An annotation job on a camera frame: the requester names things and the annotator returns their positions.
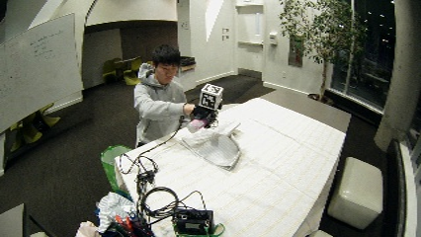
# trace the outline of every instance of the electronic device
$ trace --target electronic device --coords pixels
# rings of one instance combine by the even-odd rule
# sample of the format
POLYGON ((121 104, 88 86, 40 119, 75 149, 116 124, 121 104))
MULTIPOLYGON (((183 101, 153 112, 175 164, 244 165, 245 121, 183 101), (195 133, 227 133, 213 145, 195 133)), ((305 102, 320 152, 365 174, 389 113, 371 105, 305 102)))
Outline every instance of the electronic device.
POLYGON ((207 84, 200 91, 199 104, 193 110, 193 120, 188 124, 189 132, 196 132, 201 127, 209 128, 223 108, 224 88, 207 84))
POLYGON ((172 223, 177 234, 211 235, 215 230, 213 211, 177 208, 172 223))

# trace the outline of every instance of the whiteboard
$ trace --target whiteboard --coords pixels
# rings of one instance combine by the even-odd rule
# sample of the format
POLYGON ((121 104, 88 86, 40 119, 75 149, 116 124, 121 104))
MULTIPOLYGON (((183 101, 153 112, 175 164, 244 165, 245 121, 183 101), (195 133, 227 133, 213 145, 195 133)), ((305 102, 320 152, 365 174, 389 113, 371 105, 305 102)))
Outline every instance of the whiteboard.
POLYGON ((83 90, 75 15, 56 18, 0 45, 0 132, 47 104, 83 90))

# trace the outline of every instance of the wire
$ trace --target wire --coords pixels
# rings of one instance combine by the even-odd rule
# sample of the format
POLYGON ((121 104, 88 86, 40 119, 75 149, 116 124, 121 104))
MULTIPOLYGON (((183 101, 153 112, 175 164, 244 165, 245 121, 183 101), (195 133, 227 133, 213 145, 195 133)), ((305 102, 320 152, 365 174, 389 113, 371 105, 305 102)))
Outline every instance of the wire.
POLYGON ((201 203, 203 203, 203 207, 204 209, 207 210, 207 204, 205 204, 205 201, 204 201, 204 198, 203 198, 203 194, 199 192, 199 191, 193 191, 192 193, 189 193, 189 195, 180 200, 180 202, 183 203, 184 200, 187 200, 195 193, 199 193, 200 194, 200 198, 201 198, 201 203))
POLYGON ((172 139, 173 137, 176 136, 176 134, 179 133, 179 131, 181 130, 181 126, 183 126, 183 120, 184 120, 184 116, 180 117, 180 120, 179 120, 179 128, 176 129, 175 133, 172 134, 171 138, 164 141, 163 143, 160 143, 159 145, 156 145, 153 148, 151 148, 149 150, 144 151, 136 158, 136 160, 132 160, 131 157, 124 153, 120 155, 119 159, 120 159, 120 162, 119 162, 119 169, 120 169, 120 172, 124 174, 124 175, 128 175, 132 170, 133 170, 133 167, 137 166, 140 168, 140 165, 143 165, 143 163, 140 162, 141 158, 145 157, 147 159, 149 159, 153 163, 156 163, 149 157, 144 156, 145 153, 153 151, 155 149, 157 149, 160 146, 163 146, 164 144, 167 144, 172 139), (132 162, 132 165, 129 167, 129 170, 124 171, 123 170, 123 167, 121 167, 121 156, 125 156, 129 161, 132 162))
POLYGON ((157 221, 155 221, 153 223, 157 223, 159 221, 161 221, 163 219, 165 219, 173 215, 175 210, 177 209, 177 204, 179 204, 179 197, 177 197, 175 191, 167 187, 156 187, 143 197, 141 213, 145 213, 147 216, 156 218, 157 221), (148 196, 156 192, 169 193, 173 196, 173 201, 168 205, 161 207, 160 209, 151 210, 149 206, 147 205, 147 199, 148 199, 148 196))

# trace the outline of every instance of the white cloth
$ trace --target white cloth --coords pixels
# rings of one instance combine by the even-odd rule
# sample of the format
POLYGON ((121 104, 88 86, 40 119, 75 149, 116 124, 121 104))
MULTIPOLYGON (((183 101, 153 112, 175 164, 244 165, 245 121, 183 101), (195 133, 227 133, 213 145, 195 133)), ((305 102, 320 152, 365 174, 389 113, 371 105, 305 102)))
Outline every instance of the white cloth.
POLYGON ((80 223, 80 226, 76 232, 76 237, 100 237, 100 234, 97 232, 97 227, 91 221, 80 223))
POLYGON ((181 138, 181 144, 196 156, 216 166, 232 170, 241 155, 233 135, 233 131, 239 125, 239 122, 231 122, 216 128, 201 128, 197 132, 181 138))

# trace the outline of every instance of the green bag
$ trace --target green bag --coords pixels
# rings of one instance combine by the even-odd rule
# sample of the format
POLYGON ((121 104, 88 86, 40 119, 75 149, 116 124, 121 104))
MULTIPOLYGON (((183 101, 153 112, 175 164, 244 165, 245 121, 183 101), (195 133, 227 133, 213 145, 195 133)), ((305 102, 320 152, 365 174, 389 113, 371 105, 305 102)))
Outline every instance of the green bag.
POLYGON ((109 146, 101 152, 101 163, 103 163, 107 179, 115 193, 119 193, 121 191, 117 185, 117 180, 116 180, 115 158, 131 150, 132 149, 124 145, 115 145, 115 146, 109 146))

